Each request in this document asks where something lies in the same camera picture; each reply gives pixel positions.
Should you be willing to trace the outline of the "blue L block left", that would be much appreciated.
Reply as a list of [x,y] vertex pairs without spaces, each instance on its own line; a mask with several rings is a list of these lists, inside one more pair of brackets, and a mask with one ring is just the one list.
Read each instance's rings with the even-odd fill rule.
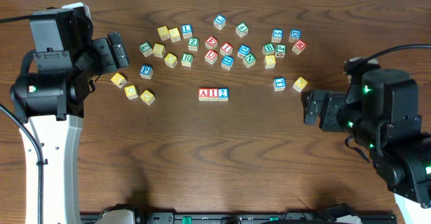
[[190,38],[193,36],[193,28],[191,24],[185,24],[181,26],[183,38]]

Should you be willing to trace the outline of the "red E block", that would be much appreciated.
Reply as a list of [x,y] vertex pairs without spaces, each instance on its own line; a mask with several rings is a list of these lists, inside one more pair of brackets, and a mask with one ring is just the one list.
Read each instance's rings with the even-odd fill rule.
[[209,36],[206,40],[205,40],[205,47],[209,50],[214,50],[216,49],[218,46],[218,39],[214,36]]

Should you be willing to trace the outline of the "yellow block far left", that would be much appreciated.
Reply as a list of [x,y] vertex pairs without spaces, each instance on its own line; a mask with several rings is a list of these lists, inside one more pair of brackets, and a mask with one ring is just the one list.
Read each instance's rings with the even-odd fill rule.
[[120,73],[115,73],[110,80],[118,88],[123,88],[127,83],[126,77]]

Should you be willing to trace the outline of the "red U block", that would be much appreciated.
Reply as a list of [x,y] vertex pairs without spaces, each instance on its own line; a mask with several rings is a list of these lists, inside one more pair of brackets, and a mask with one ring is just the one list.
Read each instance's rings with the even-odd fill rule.
[[205,53],[204,59],[207,63],[213,65],[218,59],[218,53],[210,49]]

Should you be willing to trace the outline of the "yellow block beside L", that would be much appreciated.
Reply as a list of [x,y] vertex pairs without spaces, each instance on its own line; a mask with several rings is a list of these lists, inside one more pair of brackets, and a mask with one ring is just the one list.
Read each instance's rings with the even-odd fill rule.
[[155,43],[153,47],[153,55],[155,57],[164,58],[166,48],[163,44]]

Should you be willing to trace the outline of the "blue d block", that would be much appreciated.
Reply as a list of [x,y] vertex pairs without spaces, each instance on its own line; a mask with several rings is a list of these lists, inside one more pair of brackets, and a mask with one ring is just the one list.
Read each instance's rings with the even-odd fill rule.
[[241,44],[240,47],[238,48],[238,53],[237,56],[240,59],[243,59],[246,55],[248,55],[251,51],[251,48],[245,44]]
[[300,30],[292,29],[290,31],[288,42],[289,43],[295,43],[295,42],[297,42],[300,39],[300,37],[301,37],[301,33],[302,32]]

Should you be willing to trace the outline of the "green J block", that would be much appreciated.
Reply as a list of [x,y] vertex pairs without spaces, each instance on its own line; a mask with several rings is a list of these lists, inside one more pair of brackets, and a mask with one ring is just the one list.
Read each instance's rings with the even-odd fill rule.
[[276,58],[284,58],[286,55],[286,45],[285,44],[277,44],[275,46],[275,57]]

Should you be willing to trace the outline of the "green B block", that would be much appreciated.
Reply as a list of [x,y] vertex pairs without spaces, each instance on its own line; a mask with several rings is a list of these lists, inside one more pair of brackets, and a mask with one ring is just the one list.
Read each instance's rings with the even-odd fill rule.
[[267,55],[272,55],[275,54],[275,46],[272,42],[264,44],[262,47],[262,53],[267,56]]

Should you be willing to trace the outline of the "red A block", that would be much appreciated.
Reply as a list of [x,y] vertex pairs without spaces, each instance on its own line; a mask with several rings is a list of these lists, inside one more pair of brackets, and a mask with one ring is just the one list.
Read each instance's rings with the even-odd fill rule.
[[199,98],[199,101],[208,101],[209,100],[209,89],[208,88],[199,88],[198,89],[198,98]]

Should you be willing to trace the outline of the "yellow block beside R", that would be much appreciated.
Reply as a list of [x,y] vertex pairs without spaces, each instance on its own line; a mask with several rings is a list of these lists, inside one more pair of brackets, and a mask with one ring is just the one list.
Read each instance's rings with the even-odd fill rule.
[[164,57],[164,62],[165,64],[170,67],[170,68],[175,68],[175,66],[178,63],[178,59],[177,56],[175,54],[172,53],[168,53],[165,57]]

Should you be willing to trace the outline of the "blue 2 block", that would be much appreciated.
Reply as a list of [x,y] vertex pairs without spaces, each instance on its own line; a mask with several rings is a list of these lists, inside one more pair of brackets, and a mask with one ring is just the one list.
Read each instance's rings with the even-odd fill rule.
[[228,88],[219,88],[218,89],[218,101],[219,102],[227,102],[229,99],[229,89]]

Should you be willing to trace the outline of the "red i block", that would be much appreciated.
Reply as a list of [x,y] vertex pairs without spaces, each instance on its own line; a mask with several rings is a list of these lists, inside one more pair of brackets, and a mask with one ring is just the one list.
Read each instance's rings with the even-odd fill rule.
[[232,54],[234,47],[229,43],[225,42],[220,46],[220,54],[223,56],[229,56]]
[[209,101],[218,101],[219,100],[219,94],[218,94],[218,88],[210,88],[208,89],[208,100]]

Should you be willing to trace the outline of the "green Z block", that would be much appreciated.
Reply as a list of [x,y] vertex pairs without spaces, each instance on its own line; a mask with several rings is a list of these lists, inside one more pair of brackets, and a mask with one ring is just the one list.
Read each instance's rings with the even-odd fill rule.
[[199,50],[199,39],[195,37],[190,37],[188,41],[188,49],[190,51],[198,51]]

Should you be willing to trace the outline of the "green R block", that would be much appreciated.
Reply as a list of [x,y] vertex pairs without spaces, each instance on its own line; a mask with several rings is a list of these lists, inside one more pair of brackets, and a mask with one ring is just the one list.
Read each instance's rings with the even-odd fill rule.
[[183,53],[181,57],[181,64],[184,67],[191,67],[193,64],[193,55],[190,53]]

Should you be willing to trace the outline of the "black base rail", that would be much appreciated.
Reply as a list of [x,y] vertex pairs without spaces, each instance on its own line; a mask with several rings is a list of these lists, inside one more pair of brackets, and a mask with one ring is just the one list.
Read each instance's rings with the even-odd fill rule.
[[83,213],[82,223],[142,224],[257,224],[257,223],[363,223],[396,224],[394,214],[360,214],[345,203],[323,211],[290,209],[283,213],[175,213],[148,212],[118,204],[102,213]]

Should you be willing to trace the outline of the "yellow block lower right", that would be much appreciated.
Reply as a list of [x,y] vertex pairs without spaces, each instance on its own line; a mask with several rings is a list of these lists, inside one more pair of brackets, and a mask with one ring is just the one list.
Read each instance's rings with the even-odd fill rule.
[[155,95],[150,90],[145,90],[139,97],[145,104],[150,106],[155,101]]

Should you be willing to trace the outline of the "green N block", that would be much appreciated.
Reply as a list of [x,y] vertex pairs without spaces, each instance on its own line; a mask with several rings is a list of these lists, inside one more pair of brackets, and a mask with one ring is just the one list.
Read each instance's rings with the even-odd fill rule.
[[246,68],[250,68],[252,67],[255,63],[256,63],[257,59],[255,57],[255,55],[253,53],[248,53],[246,56],[244,56],[243,58],[243,63],[245,65]]

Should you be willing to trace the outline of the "blue P block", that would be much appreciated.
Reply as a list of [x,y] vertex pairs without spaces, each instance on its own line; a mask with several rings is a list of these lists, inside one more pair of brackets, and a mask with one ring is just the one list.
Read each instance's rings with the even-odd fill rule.
[[143,65],[139,72],[140,76],[144,79],[151,79],[153,73],[154,73],[154,70],[152,69],[151,66],[148,66],[148,65]]

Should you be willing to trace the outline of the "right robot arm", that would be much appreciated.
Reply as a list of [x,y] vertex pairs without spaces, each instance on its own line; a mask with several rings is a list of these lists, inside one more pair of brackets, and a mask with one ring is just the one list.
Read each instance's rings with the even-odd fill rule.
[[405,71],[352,71],[347,92],[312,89],[301,94],[304,123],[346,132],[368,150],[406,223],[430,222],[430,134],[418,113],[418,85]]

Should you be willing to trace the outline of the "blue D block right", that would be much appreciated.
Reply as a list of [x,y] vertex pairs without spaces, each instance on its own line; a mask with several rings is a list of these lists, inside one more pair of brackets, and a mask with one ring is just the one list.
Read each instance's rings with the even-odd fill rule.
[[300,37],[301,37],[301,33],[302,32],[300,30],[292,29],[290,31],[288,42],[289,43],[295,43],[295,42],[297,42],[300,39]]

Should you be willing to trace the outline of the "yellow block top left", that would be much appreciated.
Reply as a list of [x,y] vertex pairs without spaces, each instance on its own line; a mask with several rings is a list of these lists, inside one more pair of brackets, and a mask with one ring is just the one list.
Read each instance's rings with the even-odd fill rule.
[[157,31],[161,41],[170,39],[170,33],[167,26],[159,27],[157,28]]

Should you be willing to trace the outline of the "yellow block near I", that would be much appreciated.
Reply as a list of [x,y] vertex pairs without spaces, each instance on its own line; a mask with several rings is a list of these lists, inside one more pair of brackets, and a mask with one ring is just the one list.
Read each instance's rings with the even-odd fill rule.
[[266,55],[264,58],[265,69],[272,69],[275,67],[275,65],[276,65],[276,57],[273,54]]

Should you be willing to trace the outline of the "green L block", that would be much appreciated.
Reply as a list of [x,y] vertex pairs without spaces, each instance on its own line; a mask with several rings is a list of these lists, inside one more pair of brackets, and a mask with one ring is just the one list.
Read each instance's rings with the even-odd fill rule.
[[139,46],[139,49],[144,57],[148,57],[153,54],[152,46],[149,42],[144,42]]

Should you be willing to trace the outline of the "yellow block far right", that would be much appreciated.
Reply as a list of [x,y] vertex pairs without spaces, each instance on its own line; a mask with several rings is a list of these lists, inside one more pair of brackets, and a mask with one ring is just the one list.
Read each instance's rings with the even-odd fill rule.
[[302,90],[307,86],[308,81],[305,80],[305,78],[303,77],[299,77],[297,78],[297,80],[294,82],[293,84],[293,88],[297,91],[297,92],[302,92]]

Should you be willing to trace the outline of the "blue T block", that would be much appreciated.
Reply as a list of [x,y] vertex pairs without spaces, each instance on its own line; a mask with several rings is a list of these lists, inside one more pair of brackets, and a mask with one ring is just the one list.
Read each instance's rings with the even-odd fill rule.
[[286,88],[286,80],[284,77],[277,77],[273,80],[274,91],[283,91]]

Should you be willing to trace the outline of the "green 4 block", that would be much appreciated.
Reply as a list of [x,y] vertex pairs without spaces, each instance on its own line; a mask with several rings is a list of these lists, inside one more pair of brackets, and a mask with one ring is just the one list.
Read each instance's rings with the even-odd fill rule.
[[236,34],[242,38],[248,34],[249,27],[246,23],[242,22],[236,26]]

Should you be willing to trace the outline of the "blue H block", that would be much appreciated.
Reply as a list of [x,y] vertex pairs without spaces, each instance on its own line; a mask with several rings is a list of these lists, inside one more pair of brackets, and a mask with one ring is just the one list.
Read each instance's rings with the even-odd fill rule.
[[221,62],[221,67],[226,70],[230,70],[233,66],[234,58],[231,56],[224,56]]

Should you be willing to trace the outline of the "blue L block top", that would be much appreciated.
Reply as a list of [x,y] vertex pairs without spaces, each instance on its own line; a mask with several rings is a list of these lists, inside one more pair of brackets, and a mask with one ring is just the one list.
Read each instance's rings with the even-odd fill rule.
[[226,18],[219,14],[215,17],[215,19],[213,20],[213,25],[219,29],[222,30],[224,28],[224,26],[226,25]]

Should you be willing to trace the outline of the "blue l block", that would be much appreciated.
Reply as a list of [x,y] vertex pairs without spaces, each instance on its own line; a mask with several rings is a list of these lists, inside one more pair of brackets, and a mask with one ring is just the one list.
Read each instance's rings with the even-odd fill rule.
[[219,29],[222,30],[224,28],[224,26],[226,25],[226,18],[219,14],[215,17],[215,19],[213,20],[213,25]]
[[193,36],[193,28],[191,24],[185,24],[181,26],[183,38],[190,38]]

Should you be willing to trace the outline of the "yellow block lower middle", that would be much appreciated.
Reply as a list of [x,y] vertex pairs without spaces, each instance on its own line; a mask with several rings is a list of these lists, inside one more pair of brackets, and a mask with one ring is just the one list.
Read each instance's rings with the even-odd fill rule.
[[134,85],[125,87],[125,95],[129,100],[138,98],[139,96],[137,88]]

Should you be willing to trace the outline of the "blue D block centre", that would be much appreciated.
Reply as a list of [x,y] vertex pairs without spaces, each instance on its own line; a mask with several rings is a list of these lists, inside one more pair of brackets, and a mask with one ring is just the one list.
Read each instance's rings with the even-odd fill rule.
[[245,44],[241,44],[240,47],[238,48],[238,53],[237,56],[240,59],[243,59],[246,55],[248,55],[251,51],[251,48]]

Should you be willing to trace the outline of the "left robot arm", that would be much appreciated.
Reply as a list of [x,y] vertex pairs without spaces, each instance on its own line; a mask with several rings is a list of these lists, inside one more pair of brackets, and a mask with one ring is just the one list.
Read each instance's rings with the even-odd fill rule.
[[89,7],[27,16],[35,47],[10,94],[26,157],[26,222],[79,223],[77,154],[84,100],[95,80],[129,66],[121,35],[93,38]]

